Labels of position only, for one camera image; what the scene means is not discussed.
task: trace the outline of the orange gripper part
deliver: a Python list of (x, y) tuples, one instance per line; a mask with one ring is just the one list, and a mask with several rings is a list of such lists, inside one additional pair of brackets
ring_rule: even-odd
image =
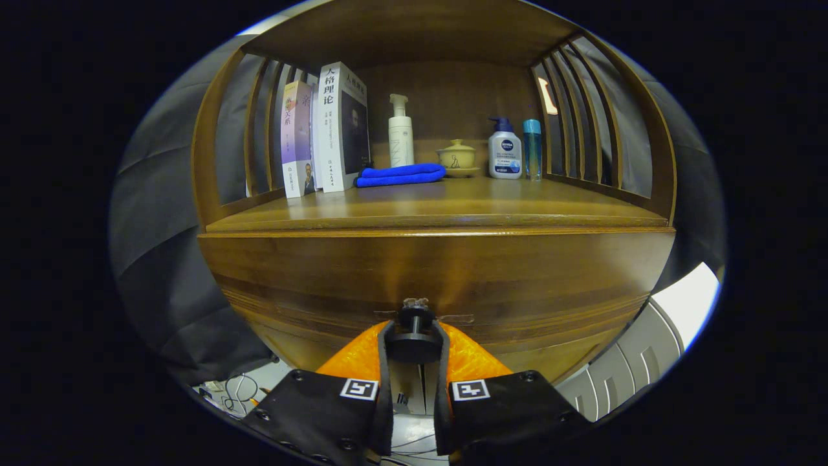
[(512, 374), (501, 361), (475, 340), (447, 323), (440, 323), (449, 335), (449, 364), (446, 381), (472, 381)]
[(377, 338), (388, 321), (362, 332), (340, 349), (316, 373), (327, 376), (379, 380), (379, 345)]

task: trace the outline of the white pump bottle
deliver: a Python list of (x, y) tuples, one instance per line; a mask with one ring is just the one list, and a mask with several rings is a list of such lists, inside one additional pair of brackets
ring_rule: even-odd
[(388, 119), (388, 150), (391, 153), (391, 167), (414, 164), (414, 133), (412, 117), (406, 116), (405, 95), (391, 94), (394, 116)]

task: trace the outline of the white book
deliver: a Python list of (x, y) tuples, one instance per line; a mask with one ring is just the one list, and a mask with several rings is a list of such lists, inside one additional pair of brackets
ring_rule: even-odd
[(371, 163), (368, 143), (368, 90), (341, 61), (325, 65), (319, 75), (318, 162), (325, 192), (354, 186)]
[(311, 87), (294, 81), (282, 97), (282, 176), (285, 196), (299, 197), (315, 191), (311, 164)]
[(322, 189), (322, 164), (319, 163), (319, 83), (310, 85), (310, 165), (313, 166), (313, 176), (316, 190)]

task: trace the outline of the wooden shelf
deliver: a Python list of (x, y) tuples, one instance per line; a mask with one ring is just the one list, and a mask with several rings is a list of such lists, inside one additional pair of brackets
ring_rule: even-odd
[(335, 61), (354, 71), (440, 60), (529, 67), (578, 30), (518, 0), (334, 0), (263, 32), (243, 50), (311, 73)]
[(280, 198), (216, 221), (207, 232), (486, 226), (663, 227), (667, 220), (564, 183), (480, 176)]

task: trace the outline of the blue towel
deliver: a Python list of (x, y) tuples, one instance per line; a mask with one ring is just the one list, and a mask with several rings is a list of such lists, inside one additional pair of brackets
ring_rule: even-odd
[(435, 182), (445, 176), (445, 167), (438, 163), (419, 163), (405, 167), (377, 170), (365, 168), (354, 180), (356, 187), (389, 186)]

